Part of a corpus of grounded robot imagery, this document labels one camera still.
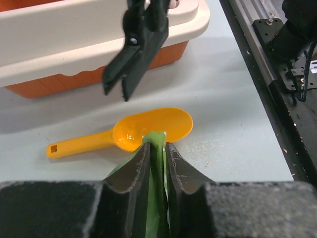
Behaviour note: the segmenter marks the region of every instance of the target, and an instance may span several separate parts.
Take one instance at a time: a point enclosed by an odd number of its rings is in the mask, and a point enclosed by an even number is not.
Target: black mount
[[[280,79],[281,85],[287,93],[296,92],[296,77],[304,77],[304,67],[306,58],[304,56],[294,62],[295,68],[291,62],[285,62],[274,58],[273,49],[270,47],[272,39],[283,27],[283,22],[280,19],[260,19],[253,23],[254,31],[257,38],[269,58],[277,77]],[[310,74],[308,80],[308,90],[317,88],[317,74]]]

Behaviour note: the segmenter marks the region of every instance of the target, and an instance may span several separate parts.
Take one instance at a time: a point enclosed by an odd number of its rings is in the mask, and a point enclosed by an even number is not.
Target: green cloth
[[[151,143],[151,168],[149,180],[149,197],[146,238],[169,237],[169,226],[167,221],[167,196],[164,186],[165,164],[165,140],[164,132],[150,132],[144,136],[142,143]],[[128,163],[140,148],[135,150],[123,160],[108,176],[119,170]]]

